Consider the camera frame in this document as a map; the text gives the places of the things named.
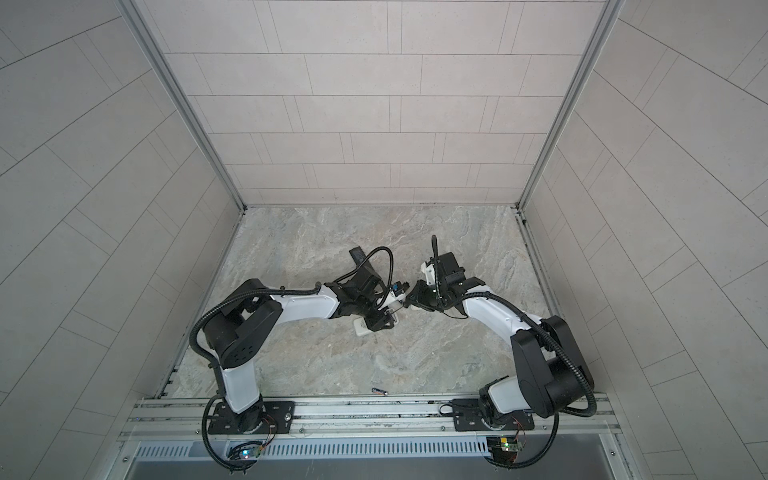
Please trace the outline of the red white remote control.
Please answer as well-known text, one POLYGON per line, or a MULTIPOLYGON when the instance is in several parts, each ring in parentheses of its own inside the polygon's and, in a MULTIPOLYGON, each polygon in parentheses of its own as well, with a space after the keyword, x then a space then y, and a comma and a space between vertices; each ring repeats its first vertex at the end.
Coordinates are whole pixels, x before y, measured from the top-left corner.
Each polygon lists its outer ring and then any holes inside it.
POLYGON ((381 320, 377 320, 374 322, 368 322, 363 317, 355 317, 353 319, 353 327, 355 330, 355 334, 358 337, 363 337, 366 335, 370 335, 372 333, 382 331, 382 330, 390 330, 393 329, 398 323, 398 319, 396 316, 388 315, 385 316, 381 320))

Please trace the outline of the black remote control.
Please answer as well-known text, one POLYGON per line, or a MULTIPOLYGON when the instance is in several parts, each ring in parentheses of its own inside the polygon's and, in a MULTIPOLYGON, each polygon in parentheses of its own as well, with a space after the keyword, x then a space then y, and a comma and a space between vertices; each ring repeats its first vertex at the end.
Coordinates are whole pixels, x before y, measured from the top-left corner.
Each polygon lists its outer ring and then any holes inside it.
POLYGON ((359 267, 361 265, 364 265, 367 260, 366 253, 360 246, 356 246, 349 250, 350 256, 352 257, 352 260, 355 263, 356 267, 359 267))

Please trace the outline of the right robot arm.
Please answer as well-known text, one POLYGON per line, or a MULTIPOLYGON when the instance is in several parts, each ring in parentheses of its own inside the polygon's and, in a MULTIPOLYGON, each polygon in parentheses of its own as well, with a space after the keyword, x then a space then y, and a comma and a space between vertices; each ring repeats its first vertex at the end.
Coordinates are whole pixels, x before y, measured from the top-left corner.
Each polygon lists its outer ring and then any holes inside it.
POLYGON ((466 277, 451 252, 435 254, 421 271, 425 278, 407 295, 408 306, 440 313, 456 309, 510 342, 515 374, 479 391, 479 409, 488 425, 500 427, 522 411, 542 418, 596 414, 593 377, 564 319, 524 312, 482 280, 466 277))

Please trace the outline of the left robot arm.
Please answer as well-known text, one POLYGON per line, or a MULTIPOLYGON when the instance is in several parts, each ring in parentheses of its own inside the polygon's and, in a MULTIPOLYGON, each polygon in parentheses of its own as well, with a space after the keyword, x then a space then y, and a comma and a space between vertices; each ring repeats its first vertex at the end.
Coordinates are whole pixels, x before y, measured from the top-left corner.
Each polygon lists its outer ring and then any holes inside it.
POLYGON ((217 393, 234 414, 241 415, 263 402, 255 357, 276 326, 360 317, 371 332, 389 329, 395 323, 390 305, 400 301, 407 289, 406 283, 386 283, 363 265, 339 280, 318 283, 308 290, 269 288, 251 279, 194 324, 188 343, 214 371, 217 393))

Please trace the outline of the right circuit board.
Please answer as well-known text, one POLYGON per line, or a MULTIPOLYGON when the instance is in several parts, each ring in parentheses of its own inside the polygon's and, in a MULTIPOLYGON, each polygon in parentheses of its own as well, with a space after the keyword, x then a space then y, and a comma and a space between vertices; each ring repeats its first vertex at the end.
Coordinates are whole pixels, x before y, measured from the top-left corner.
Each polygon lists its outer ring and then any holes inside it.
POLYGON ((525 442, 514 437, 487 437, 489 460, 501 465, 513 465, 525 447, 525 442))

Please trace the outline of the circuit board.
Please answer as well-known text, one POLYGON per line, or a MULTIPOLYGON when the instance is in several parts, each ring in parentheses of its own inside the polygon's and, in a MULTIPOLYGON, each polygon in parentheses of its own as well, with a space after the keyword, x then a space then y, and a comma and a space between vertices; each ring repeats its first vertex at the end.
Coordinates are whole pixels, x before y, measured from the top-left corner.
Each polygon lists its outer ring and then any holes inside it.
POLYGON ((248 441, 232 446, 227 459, 232 462, 256 461, 265 449, 263 441, 248 441))
POLYGON ((525 442, 514 437, 487 437, 489 460, 501 465, 513 465, 525 447, 525 442))

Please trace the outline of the left circuit board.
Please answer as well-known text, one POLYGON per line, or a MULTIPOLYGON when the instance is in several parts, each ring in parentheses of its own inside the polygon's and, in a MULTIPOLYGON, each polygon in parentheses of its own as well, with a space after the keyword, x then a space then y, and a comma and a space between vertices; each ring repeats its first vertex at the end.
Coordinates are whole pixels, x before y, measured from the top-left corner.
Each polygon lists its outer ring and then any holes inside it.
POLYGON ((232 446, 227 459, 232 462, 256 461, 265 449, 263 441, 248 441, 232 446))

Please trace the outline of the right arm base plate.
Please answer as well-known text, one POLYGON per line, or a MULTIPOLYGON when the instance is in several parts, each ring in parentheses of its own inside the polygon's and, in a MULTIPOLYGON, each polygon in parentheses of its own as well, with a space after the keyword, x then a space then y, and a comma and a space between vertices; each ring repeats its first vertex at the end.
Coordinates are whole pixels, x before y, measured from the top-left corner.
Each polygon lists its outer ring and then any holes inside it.
POLYGON ((453 421, 456 432, 532 431, 535 423, 532 414, 516 410, 493 418, 477 398, 456 398, 438 408, 441 416, 453 421))

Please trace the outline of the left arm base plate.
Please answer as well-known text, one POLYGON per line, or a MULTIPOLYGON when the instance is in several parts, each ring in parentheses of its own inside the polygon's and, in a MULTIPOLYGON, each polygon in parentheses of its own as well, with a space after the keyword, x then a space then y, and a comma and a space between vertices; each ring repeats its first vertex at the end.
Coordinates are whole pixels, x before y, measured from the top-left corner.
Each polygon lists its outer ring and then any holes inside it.
POLYGON ((233 413, 226 401, 208 415, 207 431, 214 435, 266 435, 290 432, 296 404, 261 401, 242 413, 233 413))

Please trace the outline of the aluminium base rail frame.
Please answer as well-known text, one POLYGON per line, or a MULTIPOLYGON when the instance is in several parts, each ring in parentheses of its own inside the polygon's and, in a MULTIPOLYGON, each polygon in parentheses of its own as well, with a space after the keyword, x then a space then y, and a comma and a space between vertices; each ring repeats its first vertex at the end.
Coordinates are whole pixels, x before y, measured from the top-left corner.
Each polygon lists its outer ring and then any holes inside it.
MULTIPOLYGON (((438 408, 456 398, 477 398, 471 394, 352 395, 317 397, 268 397, 265 401, 292 401, 296 404, 290 432, 266 435, 214 435, 213 440, 321 438, 480 436, 518 433, 532 440, 546 436, 554 424, 550 418, 532 414, 532 431, 456 432, 453 421, 441 416, 438 408)), ((199 440, 207 430, 203 398, 142 400, 120 428, 121 440, 199 440)))

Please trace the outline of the aluminium corner post right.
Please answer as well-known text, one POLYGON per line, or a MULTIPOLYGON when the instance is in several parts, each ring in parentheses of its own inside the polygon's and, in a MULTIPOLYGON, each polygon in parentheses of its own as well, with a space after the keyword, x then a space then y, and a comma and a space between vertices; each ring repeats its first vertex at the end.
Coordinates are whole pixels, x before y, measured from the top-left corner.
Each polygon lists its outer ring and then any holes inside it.
POLYGON ((517 210, 521 214, 524 213, 532 200, 534 191, 543 176, 546 165, 575 109, 576 103, 584 87, 587 84, 588 78, 594 69, 601 50, 618 19, 623 4, 624 1, 622 0, 609 0, 605 2, 605 5, 601 10, 594 31, 587 42, 584 54, 577 65, 577 69, 566 91, 566 95, 563 98, 550 131, 546 136, 537 162, 534 164, 531 176, 525 185, 520 201, 517 203, 517 210))

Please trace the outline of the aluminium corner post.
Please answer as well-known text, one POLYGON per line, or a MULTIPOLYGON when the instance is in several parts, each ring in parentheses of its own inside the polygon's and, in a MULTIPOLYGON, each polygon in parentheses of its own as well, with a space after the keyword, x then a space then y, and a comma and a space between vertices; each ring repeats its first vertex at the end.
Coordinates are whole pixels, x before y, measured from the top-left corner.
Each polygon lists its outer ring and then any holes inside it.
POLYGON ((148 24, 138 9, 136 2, 116 0, 115 3, 127 23, 129 30, 155 71, 160 84, 163 86, 176 107, 192 138, 203 153, 203 156, 208 160, 218 177, 222 180, 225 188, 234 200, 235 205, 238 207, 240 214, 243 215, 247 211, 246 204, 243 202, 231 176, 215 151, 207 133, 204 131, 198 115, 195 113, 191 102, 183 92, 181 85, 172 72, 170 64, 166 60, 159 44, 148 28, 148 24))
POLYGON ((584 87, 587 84, 588 78, 594 69, 601 50, 618 19, 623 4, 624 1, 622 0, 609 0, 605 2, 605 5, 601 10, 594 31, 587 42, 584 54, 577 65, 577 69, 566 91, 566 95, 563 98, 550 131, 546 136, 537 162, 534 164, 531 176, 525 185, 520 201, 517 203, 517 210, 521 214, 524 213, 532 200, 534 191, 543 176, 546 165, 575 109, 576 103, 584 87))

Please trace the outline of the aluminium corner post left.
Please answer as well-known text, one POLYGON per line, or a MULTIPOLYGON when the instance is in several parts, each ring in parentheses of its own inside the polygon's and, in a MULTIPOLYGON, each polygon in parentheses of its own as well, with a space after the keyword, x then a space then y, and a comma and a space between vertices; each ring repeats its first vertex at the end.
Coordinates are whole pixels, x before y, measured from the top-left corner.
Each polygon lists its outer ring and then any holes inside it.
POLYGON ((243 215, 247 211, 246 204, 243 202, 231 176, 215 151, 207 133, 204 131, 198 115, 195 113, 191 102, 183 92, 181 85, 172 72, 170 64, 166 60, 159 44, 148 28, 148 24, 138 9, 136 2, 116 0, 115 3, 127 23, 129 30, 155 71, 160 84, 163 86, 176 107, 192 138, 203 153, 203 156, 208 160, 218 177, 222 180, 225 188, 234 200, 235 205, 238 207, 240 214, 243 215))

